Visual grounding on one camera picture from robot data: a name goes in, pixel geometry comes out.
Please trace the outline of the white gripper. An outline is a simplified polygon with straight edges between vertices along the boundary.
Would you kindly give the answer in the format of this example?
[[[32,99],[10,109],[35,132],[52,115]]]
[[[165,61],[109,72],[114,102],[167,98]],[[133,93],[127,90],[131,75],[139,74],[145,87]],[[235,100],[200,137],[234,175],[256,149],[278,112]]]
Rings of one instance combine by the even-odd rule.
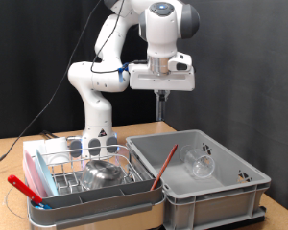
[[[171,71],[168,75],[161,75],[152,72],[147,64],[130,64],[130,87],[154,90],[157,102],[161,99],[166,102],[170,95],[169,90],[192,91],[195,88],[193,66],[186,65],[184,69],[182,69],[182,63],[175,64],[175,66],[178,66],[179,70]]]

